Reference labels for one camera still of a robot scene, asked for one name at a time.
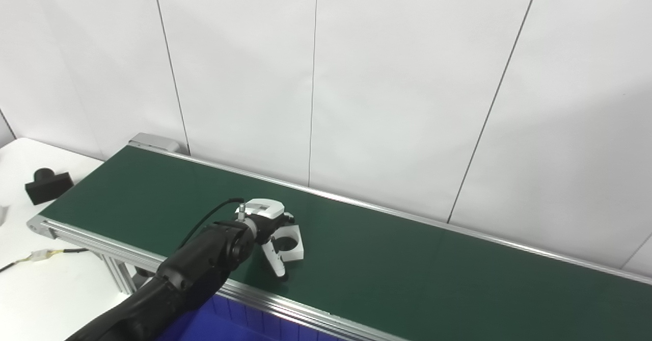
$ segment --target white wall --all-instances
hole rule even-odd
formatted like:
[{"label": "white wall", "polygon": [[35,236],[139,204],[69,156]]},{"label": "white wall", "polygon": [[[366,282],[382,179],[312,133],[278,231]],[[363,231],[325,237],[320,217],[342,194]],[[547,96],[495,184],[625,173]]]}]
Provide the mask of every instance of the white wall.
[{"label": "white wall", "polygon": [[447,220],[529,0],[319,0],[310,185]]},{"label": "white wall", "polygon": [[535,0],[451,222],[621,267],[652,232],[652,0]]},{"label": "white wall", "polygon": [[186,144],[156,0],[0,0],[2,108],[18,137],[107,158]]},{"label": "white wall", "polygon": [[652,274],[652,0],[533,0],[454,204],[528,4],[0,0],[0,109]]},{"label": "white wall", "polygon": [[191,153],[308,183],[315,0],[160,0]]}]

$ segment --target panel seam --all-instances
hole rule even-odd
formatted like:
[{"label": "panel seam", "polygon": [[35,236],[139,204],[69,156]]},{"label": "panel seam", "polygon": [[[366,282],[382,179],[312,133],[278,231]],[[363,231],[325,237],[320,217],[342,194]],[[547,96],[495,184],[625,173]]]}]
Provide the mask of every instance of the panel seam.
[{"label": "panel seam", "polygon": [[638,251],[640,251],[641,248],[643,248],[643,246],[650,240],[650,238],[652,238],[652,232],[650,232],[647,238],[645,238],[645,241],[643,241],[643,243],[641,243],[640,246],[638,246],[638,248],[634,250],[634,253],[632,253],[632,255],[630,255],[629,258],[627,258],[627,260],[624,262],[624,264],[622,264],[621,267],[619,267],[619,269],[621,270],[624,269],[627,266],[627,264],[629,264],[629,261],[634,258],[634,255],[636,255],[636,253],[638,253]]},{"label": "panel seam", "polygon": [[505,62],[505,67],[503,68],[503,73],[500,76],[500,80],[498,80],[498,86],[496,87],[496,92],[494,92],[494,97],[491,101],[491,104],[489,105],[489,110],[487,111],[487,115],[484,118],[484,123],[482,124],[482,128],[480,128],[480,134],[478,135],[477,141],[475,141],[475,146],[473,146],[473,152],[471,152],[471,158],[469,159],[469,163],[466,166],[466,170],[464,171],[464,176],[461,178],[461,183],[459,184],[459,189],[457,191],[457,195],[455,196],[455,200],[452,203],[452,207],[450,208],[450,213],[448,220],[446,220],[446,223],[450,223],[450,219],[452,218],[453,211],[455,210],[455,206],[457,206],[457,201],[459,199],[459,195],[461,194],[461,189],[464,186],[464,182],[466,181],[466,176],[469,174],[469,169],[471,168],[471,163],[473,162],[473,158],[475,157],[475,153],[478,150],[478,146],[480,144],[480,139],[482,139],[482,134],[484,133],[484,129],[486,128],[487,121],[489,121],[489,115],[491,115],[491,112],[494,108],[494,104],[496,103],[496,97],[498,97],[498,93],[500,92],[500,87],[503,85],[503,80],[505,79],[505,74],[507,73],[507,68],[509,67],[509,63],[512,60],[512,56],[514,55],[514,50],[517,48],[517,43],[519,42],[519,38],[521,36],[521,32],[523,31],[523,27],[526,23],[526,20],[528,19],[528,14],[529,11],[532,7],[532,3],[534,0],[529,0],[528,3],[528,8],[526,9],[526,13],[523,16],[523,20],[521,21],[521,25],[519,26],[519,31],[517,32],[517,37],[514,39],[514,44],[512,45],[512,49],[509,52],[509,56],[507,56],[507,62]]},{"label": "panel seam", "polygon": [[11,132],[11,135],[16,139],[16,134],[14,133],[14,129],[12,129],[11,125],[9,124],[9,121],[5,117],[5,113],[3,113],[2,108],[0,108],[0,116],[2,117],[3,120],[5,120],[5,124],[7,125],[7,128],[9,128],[9,132]]},{"label": "panel seam", "polygon": [[312,89],[310,90],[310,137],[308,138],[308,184],[310,187],[310,164],[312,162],[312,115],[315,101],[315,55],[317,53],[317,2],[315,0],[315,28],[312,35]]},{"label": "panel seam", "polygon": [[165,31],[165,23],[163,22],[163,13],[161,12],[161,5],[159,0],[156,0],[156,8],[158,9],[158,18],[160,18],[161,20],[161,30],[163,30],[163,40],[165,41],[165,49],[168,53],[168,62],[170,63],[170,72],[172,73],[172,83],[174,84],[174,93],[175,95],[177,95],[179,116],[181,116],[183,135],[186,138],[186,148],[188,149],[188,155],[191,155],[191,143],[188,140],[188,130],[186,129],[186,121],[183,117],[183,109],[181,108],[181,98],[179,98],[179,88],[177,87],[177,76],[174,74],[174,67],[172,65],[172,56],[170,55],[170,46],[168,44],[168,34]]}]

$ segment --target black robotic arm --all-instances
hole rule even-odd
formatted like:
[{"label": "black robotic arm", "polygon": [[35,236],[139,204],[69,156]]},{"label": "black robotic arm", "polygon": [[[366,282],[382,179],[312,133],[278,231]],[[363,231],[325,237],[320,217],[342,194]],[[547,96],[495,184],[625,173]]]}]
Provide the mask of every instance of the black robotic arm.
[{"label": "black robotic arm", "polygon": [[67,341],[148,341],[214,295],[231,271],[249,258],[287,220],[245,217],[216,222],[166,259],[153,278],[116,307],[98,316]]}]

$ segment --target white connector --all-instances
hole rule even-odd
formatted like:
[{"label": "white connector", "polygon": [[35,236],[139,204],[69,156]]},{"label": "white connector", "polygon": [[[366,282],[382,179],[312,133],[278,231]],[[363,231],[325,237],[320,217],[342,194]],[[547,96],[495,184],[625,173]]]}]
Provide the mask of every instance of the white connector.
[{"label": "white connector", "polygon": [[30,255],[30,260],[32,262],[36,262],[38,260],[44,260],[52,257],[54,255],[54,251],[51,250],[37,250],[33,251]]}]

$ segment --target black block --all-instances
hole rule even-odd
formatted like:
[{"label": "black block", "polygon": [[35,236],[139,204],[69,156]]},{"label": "black block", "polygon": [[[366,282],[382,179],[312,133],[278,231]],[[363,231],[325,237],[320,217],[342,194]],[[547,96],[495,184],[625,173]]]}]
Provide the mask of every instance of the black block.
[{"label": "black block", "polygon": [[68,172],[54,174],[51,169],[41,168],[34,172],[34,181],[25,185],[33,204],[51,201],[63,195],[73,186]]}]

